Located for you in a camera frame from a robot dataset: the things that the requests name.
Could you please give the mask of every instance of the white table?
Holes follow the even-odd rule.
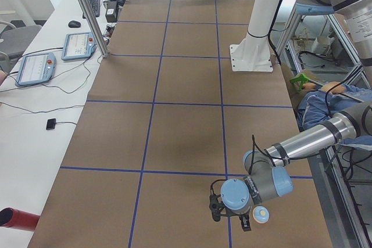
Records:
[[[81,27],[68,28],[67,24],[71,20],[80,21]],[[97,21],[103,33],[107,25],[103,5],[101,5],[101,16]],[[86,31],[89,31],[89,26],[82,18],[77,0],[63,0],[26,53],[62,47],[66,34]],[[60,58],[61,53],[61,51],[55,52],[57,58],[55,76],[83,62],[83,60],[63,62]],[[99,68],[97,60],[100,55],[97,48],[92,58],[85,64],[91,71],[87,83],[73,94],[66,94],[57,88],[37,85],[0,92],[0,101],[34,112],[84,105]],[[80,66],[51,80],[47,85],[57,85],[66,91],[72,91],[84,82],[87,75],[88,71],[84,66]],[[0,91],[14,88],[14,83],[14,80],[8,77],[0,87]],[[31,114],[0,104],[0,210],[13,207],[41,214],[75,129],[74,124],[58,124],[54,130],[47,131],[45,129],[47,119],[56,118],[57,122],[76,123],[82,109],[79,107]],[[32,232],[0,228],[0,248],[27,247],[32,234]]]

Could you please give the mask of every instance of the black mouse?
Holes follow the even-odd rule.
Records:
[[[69,22],[69,27],[78,28],[78,27],[81,27],[81,23],[79,21],[72,20]]]

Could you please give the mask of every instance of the chair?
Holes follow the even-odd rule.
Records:
[[[12,11],[0,12],[0,14],[4,13],[12,13]],[[3,71],[9,73],[38,34],[41,26],[34,25],[17,28],[14,24],[6,21],[0,21],[0,24],[5,24],[11,28],[0,34],[0,67]]]

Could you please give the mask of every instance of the black keyboard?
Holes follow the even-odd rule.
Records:
[[[100,6],[101,6],[100,0],[89,0],[89,2],[91,3],[95,17],[99,17],[99,11],[100,11]]]

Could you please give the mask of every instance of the red cylinder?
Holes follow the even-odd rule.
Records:
[[[33,232],[40,216],[10,207],[0,211],[0,227]]]

